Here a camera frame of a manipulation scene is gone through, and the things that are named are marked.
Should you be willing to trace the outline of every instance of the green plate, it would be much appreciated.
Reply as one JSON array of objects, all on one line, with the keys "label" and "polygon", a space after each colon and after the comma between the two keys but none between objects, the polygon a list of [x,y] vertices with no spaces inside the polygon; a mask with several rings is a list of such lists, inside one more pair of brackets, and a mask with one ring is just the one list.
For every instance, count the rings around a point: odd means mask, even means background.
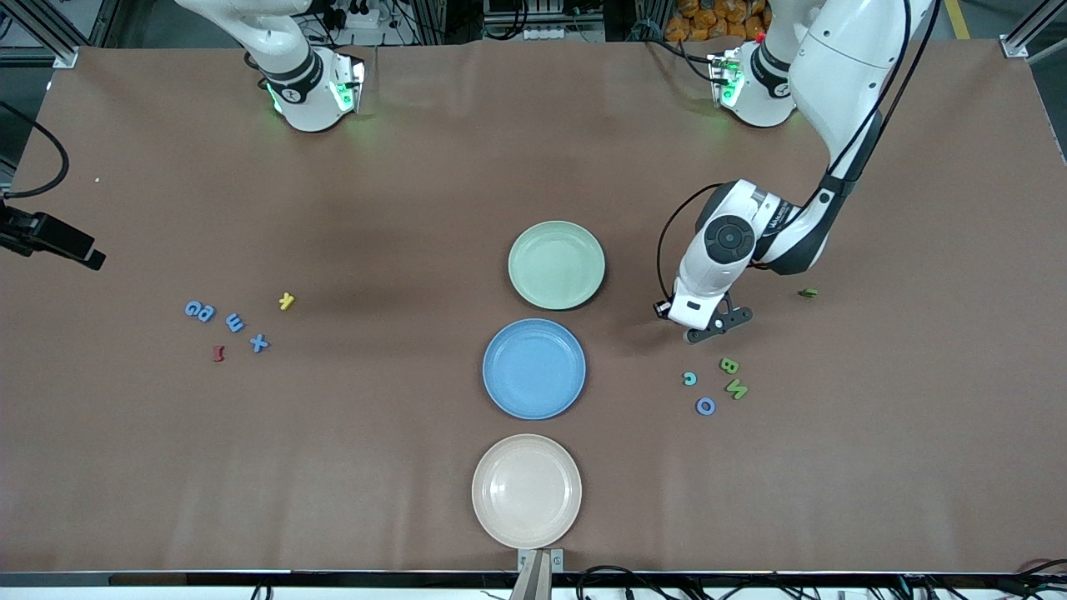
[{"label": "green plate", "polygon": [[604,281],[604,250],[585,227],[545,221],[511,246],[508,274],[515,291],[542,309],[562,311],[589,300]]}]

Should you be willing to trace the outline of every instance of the metal frame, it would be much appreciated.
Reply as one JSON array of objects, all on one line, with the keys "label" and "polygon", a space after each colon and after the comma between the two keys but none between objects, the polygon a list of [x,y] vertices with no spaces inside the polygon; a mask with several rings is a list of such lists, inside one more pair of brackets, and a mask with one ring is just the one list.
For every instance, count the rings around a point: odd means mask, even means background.
[{"label": "metal frame", "polygon": [[[78,46],[106,45],[111,34],[111,25],[118,4],[120,0],[103,0],[100,3],[100,10],[96,15],[96,20],[93,22],[93,30],[86,38],[48,0],[0,0],[0,9],[11,15],[27,33],[41,43],[39,48],[0,48],[0,67],[63,68],[73,66],[74,61],[69,60],[69,58],[61,59],[61,54],[54,52],[46,44],[46,40],[42,40],[41,34],[38,34],[39,32],[34,27],[44,27],[44,35],[52,43],[63,44],[64,49],[74,47],[75,57],[77,57]],[[32,15],[30,17],[31,22],[36,23],[36,26],[28,26],[15,14],[16,12],[25,14],[27,11]]]},{"label": "metal frame", "polygon": [[[10,180],[15,176],[15,169],[17,167],[18,165],[9,160],[6,156],[0,154],[0,175],[3,175]],[[4,189],[5,187],[9,186],[10,184],[0,181],[0,189]]]},{"label": "metal frame", "polygon": [[[625,573],[598,572],[587,577],[585,586],[643,587],[644,581],[662,587],[679,587],[697,582],[701,586],[745,587],[874,587],[881,589],[923,588],[928,577],[951,583],[957,589],[1001,589],[1005,585],[1025,582],[1029,585],[1056,583],[1062,574],[1021,577],[1009,572],[841,572],[841,571],[636,571],[641,580]],[[0,587],[99,587],[99,586],[244,586],[290,587],[365,587],[365,588],[474,588],[511,589],[516,571],[290,571],[290,570],[219,570],[219,571],[43,571],[0,572]],[[582,571],[552,573],[553,587],[574,588]]]},{"label": "metal frame", "polygon": [[1060,42],[1056,42],[1055,44],[1049,46],[1048,48],[1041,50],[1040,52],[1037,52],[1033,57],[1029,57],[1026,59],[1026,62],[1029,64],[1034,64],[1040,60],[1051,57],[1052,54],[1055,54],[1056,52],[1063,50],[1064,48],[1067,48],[1067,37],[1064,37]]},{"label": "metal frame", "polygon": [[1067,0],[1041,0],[1029,15],[1022,17],[1007,35],[1001,35],[1001,49],[1008,59],[1028,58],[1030,44],[1064,9]]},{"label": "metal frame", "polygon": [[415,26],[419,42],[424,46],[445,43],[445,16],[447,0],[408,0],[415,13]]},{"label": "metal frame", "polygon": [[55,57],[55,68],[74,67],[78,47],[89,45],[89,38],[48,0],[0,0],[0,7]]}]

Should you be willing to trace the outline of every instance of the blue plate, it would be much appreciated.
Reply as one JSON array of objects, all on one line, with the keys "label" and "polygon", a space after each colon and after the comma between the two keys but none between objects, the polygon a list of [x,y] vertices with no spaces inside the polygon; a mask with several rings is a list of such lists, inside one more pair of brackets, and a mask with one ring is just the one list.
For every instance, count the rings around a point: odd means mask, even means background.
[{"label": "blue plate", "polygon": [[547,319],[523,319],[500,330],[481,365],[485,391],[519,419],[556,416],[586,382],[586,356],[574,335]]}]

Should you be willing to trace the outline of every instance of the green led light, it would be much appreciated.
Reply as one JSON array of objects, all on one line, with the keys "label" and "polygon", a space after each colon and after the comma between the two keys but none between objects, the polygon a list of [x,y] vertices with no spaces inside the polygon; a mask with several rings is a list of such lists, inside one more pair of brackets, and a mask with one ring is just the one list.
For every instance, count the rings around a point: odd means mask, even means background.
[{"label": "green led light", "polygon": [[274,110],[278,114],[282,114],[282,105],[277,102],[277,96],[274,94],[274,90],[270,86],[270,83],[267,84],[267,92],[270,94],[270,99],[274,101]]},{"label": "green led light", "polygon": [[745,86],[745,74],[738,73],[736,79],[730,82],[722,90],[722,102],[728,107],[734,106],[737,102],[737,96],[740,94],[740,89]]},{"label": "green led light", "polygon": [[334,98],[337,99],[337,107],[341,110],[352,110],[352,91],[345,86],[344,83],[334,83],[330,86],[330,91],[333,92]]}]

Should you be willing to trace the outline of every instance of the metal bracket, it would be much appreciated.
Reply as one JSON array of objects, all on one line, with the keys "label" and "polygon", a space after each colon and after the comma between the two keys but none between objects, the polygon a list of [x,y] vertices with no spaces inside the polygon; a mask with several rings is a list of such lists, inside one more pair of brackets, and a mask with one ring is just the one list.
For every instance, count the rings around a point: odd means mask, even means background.
[{"label": "metal bracket", "polygon": [[1016,47],[1008,46],[1007,35],[1004,35],[1003,33],[1000,34],[1000,41],[1001,41],[1001,51],[1004,52],[1005,59],[1025,59],[1030,57],[1030,52],[1026,51],[1025,46],[1016,46]]},{"label": "metal bracket", "polygon": [[[548,557],[552,558],[552,572],[561,573],[563,572],[563,549],[562,548],[546,548],[544,550],[548,551]],[[520,550],[519,551],[519,570],[523,570],[526,566],[526,559],[532,555],[537,550]]]},{"label": "metal bracket", "polygon": [[52,61],[52,68],[74,68],[74,65],[78,63],[78,50],[81,49],[80,46],[76,46],[74,52],[67,57],[62,54],[57,54],[55,60]]}]

